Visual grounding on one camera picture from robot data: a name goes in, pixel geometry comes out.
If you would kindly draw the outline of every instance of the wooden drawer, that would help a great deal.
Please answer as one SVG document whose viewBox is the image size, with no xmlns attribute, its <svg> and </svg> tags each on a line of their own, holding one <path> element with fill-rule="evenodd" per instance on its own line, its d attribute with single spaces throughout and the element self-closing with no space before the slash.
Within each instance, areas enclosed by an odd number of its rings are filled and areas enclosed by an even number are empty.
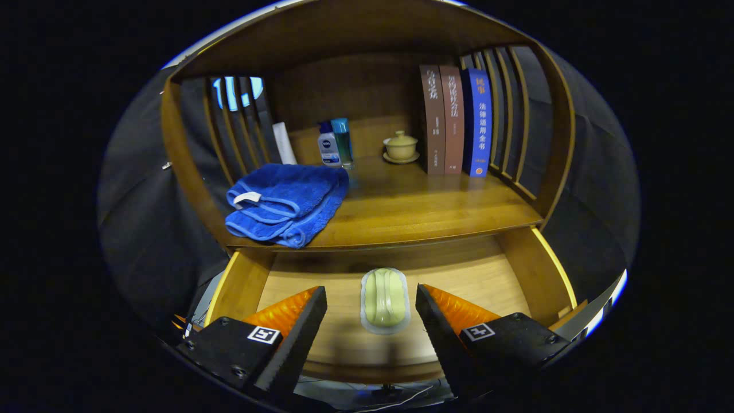
<svg viewBox="0 0 734 413">
<path fill-rule="evenodd" d="M 360 281 L 376 267 L 406 278 L 409 326 L 390 336 L 360 323 Z M 290 295 L 323 285 L 328 310 L 303 374 L 357 383 L 400 383 L 443 376 L 415 310 L 418 284 L 430 284 L 504 316 L 530 315 L 551 326 L 576 307 L 573 289 L 534 228 L 441 243 L 339 252 L 272 252 L 243 248 L 230 261 L 211 301 L 208 325 L 243 319 Z"/>
</svg>

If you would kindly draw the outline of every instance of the white tag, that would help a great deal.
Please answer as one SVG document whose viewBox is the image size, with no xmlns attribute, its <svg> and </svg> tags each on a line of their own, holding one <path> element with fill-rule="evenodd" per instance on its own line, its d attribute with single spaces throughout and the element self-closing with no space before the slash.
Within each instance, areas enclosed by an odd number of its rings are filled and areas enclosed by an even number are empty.
<svg viewBox="0 0 734 413">
<path fill-rule="evenodd" d="M 248 200 L 248 201 L 252 201 L 252 202 L 259 202 L 260 201 L 260 197 L 261 197 L 261 195 L 259 193 L 257 193 L 257 192 L 246 192 L 246 193 L 241 193 L 241 194 L 237 195 L 232 202 L 234 203 L 234 207 L 235 208 L 242 209 L 242 207 L 239 206 L 239 203 L 240 202 L 242 202 L 244 200 Z"/>
</svg>

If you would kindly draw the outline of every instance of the lotion bottle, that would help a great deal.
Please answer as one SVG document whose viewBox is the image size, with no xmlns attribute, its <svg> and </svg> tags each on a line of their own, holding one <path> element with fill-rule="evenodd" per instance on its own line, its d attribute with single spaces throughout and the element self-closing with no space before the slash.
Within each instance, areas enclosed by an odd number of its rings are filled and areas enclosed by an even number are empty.
<svg viewBox="0 0 734 413">
<path fill-rule="evenodd" d="M 318 139 L 319 152 L 321 152 L 321 161 L 326 166 L 341 167 L 341 159 L 339 158 L 339 149 L 336 145 L 336 136 L 331 127 L 331 122 L 319 122 L 321 126 Z"/>
</svg>

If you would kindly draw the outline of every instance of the bottle cap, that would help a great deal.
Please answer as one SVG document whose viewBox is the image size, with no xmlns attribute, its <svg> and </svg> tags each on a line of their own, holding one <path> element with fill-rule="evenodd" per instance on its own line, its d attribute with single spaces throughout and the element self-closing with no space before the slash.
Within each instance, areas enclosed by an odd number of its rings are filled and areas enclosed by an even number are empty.
<svg viewBox="0 0 734 413">
<path fill-rule="evenodd" d="M 349 127 L 346 125 L 346 118 L 332 119 L 331 127 L 335 133 L 349 132 Z"/>
<path fill-rule="evenodd" d="M 319 128 L 319 132 L 321 133 L 334 132 L 334 129 L 331 128 L 331 122 L 329 121 L 319 122 L 319 125 L 321 125 L 321 128 Z"/>
</svg>

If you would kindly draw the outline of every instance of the green soap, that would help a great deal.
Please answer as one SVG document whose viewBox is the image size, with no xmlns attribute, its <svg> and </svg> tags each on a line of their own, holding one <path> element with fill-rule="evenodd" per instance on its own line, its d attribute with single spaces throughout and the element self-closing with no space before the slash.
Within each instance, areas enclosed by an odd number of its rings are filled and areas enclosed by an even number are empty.
<svg viewBox="0 0 734 413">
<path fill-rule="evenodd" d="M 394 326 L 403 321 L 405 292 L 400 274 L 380 268 L 367 277 L 365 316 L 370 324 L 380 327 Z"/>
</svg>

